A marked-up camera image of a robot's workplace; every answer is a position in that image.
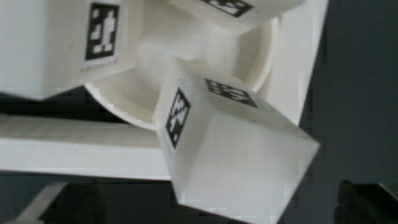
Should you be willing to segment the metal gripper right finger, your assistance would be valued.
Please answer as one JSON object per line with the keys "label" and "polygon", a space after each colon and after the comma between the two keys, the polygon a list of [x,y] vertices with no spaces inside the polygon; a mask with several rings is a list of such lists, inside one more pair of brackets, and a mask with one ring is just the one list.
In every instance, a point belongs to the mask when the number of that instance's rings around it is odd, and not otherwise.
{"label": "metal gripper right finger", "polygon": [[398,184],[342,181],[335,224],[398,224]]}

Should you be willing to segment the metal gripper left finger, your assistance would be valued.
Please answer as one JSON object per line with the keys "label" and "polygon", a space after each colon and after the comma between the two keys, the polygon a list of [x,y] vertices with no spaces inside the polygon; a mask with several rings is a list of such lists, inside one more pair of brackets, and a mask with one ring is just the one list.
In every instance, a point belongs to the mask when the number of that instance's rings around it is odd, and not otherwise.
{"label": "metal gripper left finger", "polygon": [[107,224],[107,205],[97,184],[54,182],[40,191],[15,224]]}

